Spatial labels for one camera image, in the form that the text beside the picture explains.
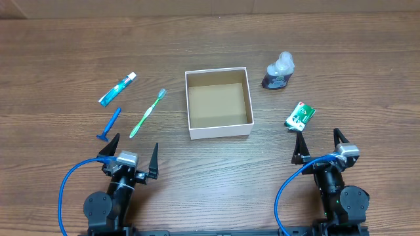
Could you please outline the dark blue soap pump bottle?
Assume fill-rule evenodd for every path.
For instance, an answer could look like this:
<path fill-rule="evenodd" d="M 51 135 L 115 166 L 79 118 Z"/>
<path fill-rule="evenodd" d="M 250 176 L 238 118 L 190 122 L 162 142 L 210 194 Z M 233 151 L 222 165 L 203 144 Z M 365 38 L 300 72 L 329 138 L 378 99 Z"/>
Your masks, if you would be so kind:
<path fill-rule="evenodd" d="M 292 54 L 283 51 L 275 62 L 267 66 L 266 75 L 261 85 L 268 90 L 282 89 L 287 86 L 294 71 L 295 64 Z"/>

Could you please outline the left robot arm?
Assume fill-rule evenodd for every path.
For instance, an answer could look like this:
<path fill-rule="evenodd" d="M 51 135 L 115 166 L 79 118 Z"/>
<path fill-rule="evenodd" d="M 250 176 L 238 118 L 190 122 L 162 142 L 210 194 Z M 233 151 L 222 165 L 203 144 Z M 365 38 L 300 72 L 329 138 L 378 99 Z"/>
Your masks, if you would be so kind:
<path fill-rule="evenodd" d="M 119 134 L 116 134 L 98 156 L 104 159 L 102 171 L 111 178 L 106 192 L 90 194 L 83 205 L 88 219 L 88 235 L 140 235 L 140 231 L 125 219 L 136 184 L 147 184 L 157 179 L 158 145 L 154 147 L 148 171 L 137 169 L 139 157 L 136 153 L 122 151 L 116 155 Z"/>

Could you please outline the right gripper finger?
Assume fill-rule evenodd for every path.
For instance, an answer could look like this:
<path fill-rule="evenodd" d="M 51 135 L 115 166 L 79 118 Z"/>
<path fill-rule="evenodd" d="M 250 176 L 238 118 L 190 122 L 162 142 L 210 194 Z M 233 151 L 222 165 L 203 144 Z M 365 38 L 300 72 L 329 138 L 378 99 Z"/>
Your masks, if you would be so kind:
<path fill-rule="evenodd" d="M 349 141 L 345 138 L 343 133 L 339 130 L 339 128 L 333 129 L 333 138 L 334 138 L 334 146 L 337 146 L 341 143 L 349 143 Z"/>
<path fill-rule="evenodd" d="M 292 155 L 292 164 L 305 164 L 309 162 L 310 153 L 307 148 L 302 132 L 296 133 L 295 149 Z"/>

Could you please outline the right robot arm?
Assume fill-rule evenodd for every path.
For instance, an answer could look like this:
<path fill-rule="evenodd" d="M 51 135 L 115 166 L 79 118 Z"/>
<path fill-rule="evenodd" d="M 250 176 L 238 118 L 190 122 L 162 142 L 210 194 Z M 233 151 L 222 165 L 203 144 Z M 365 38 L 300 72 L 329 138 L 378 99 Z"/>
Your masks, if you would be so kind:
<path fill-rule="evenodd" d="M 290 235 L 368 235 L 367 227 L 361 223 L 366 221 L 366 210 L 370 196 L 362 188 L 347 186 L 342 172 L 353 167 L 360 156 L 358 147 L 349 142 L 342 132 L 335 128 L 334 154 L 340 157 L 333 161 L 320 161 L 310 164 L 313 160 L 301 132 L 297 133 L 295 150 L 291 162 L 304 165 L 303 175 L 312 175 L 319 189 L 325 217 L 316 219 L 311 226 L 289 227 Z"/>

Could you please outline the green soap bar package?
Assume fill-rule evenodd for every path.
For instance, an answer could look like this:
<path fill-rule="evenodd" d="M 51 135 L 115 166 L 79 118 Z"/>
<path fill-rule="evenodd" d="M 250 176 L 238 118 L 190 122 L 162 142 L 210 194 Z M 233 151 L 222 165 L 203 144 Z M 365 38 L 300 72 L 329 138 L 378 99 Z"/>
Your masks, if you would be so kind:
<path fill-rule="evenodd" d="M 316 110 L 314 108 L 303 102 L 299 102 L 290 116 L 285 120 L 285 126 L 289 130 L 302 132 L 315 112 Z"/>

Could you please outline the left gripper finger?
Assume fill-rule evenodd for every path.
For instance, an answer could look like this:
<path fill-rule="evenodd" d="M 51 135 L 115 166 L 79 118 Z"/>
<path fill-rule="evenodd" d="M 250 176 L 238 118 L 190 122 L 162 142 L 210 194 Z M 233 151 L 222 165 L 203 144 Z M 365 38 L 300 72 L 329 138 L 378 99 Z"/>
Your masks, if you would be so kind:
<path fill-rule="evenodd" d="M 120 133 L 117 133 L 112 141 L 110 141 L 101 151 L 98 156 L 114 156 L 119 142 Z"/>
<path fill-rule="evenodd" d="M 148 177 L 152 179 L 157 179 L 159 175 L 159 169 L 158 169 L 158 147 L 159 144 L 156 143 L 154 147 L 154 151 L 152 154 L 152 158 L 150 159 L 149 164 L 149 173 Z"/>

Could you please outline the green toothbrush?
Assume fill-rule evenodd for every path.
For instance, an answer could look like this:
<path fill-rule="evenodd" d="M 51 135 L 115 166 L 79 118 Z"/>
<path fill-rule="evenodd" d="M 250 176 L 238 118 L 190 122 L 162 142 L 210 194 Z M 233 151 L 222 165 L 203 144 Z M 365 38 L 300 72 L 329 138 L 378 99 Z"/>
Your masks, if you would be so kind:
<path fill-rule="evenodd" d="M 167 94 L 167 90 L 166 89 L 161 89 L 157 95 L 157 99 L 155 100 L 155 102 L 145 111 L 142 119 L 137 123 L 137 125 L 133 128 L 133 130 L 131 131 L 129 138 L 133 138 L 137 132 L 140 130 L 142 124 L 145 122 L 145 120 L 147 120 L 147 118 L 150 116 L 150 114 L 152 113 L 152 111 L 154 110 L 154 108 L 156 107 L 156 105 L 158 104 L 158 102 L 160 100 L 162 100 L 164 98 L 164 96 Z"/>

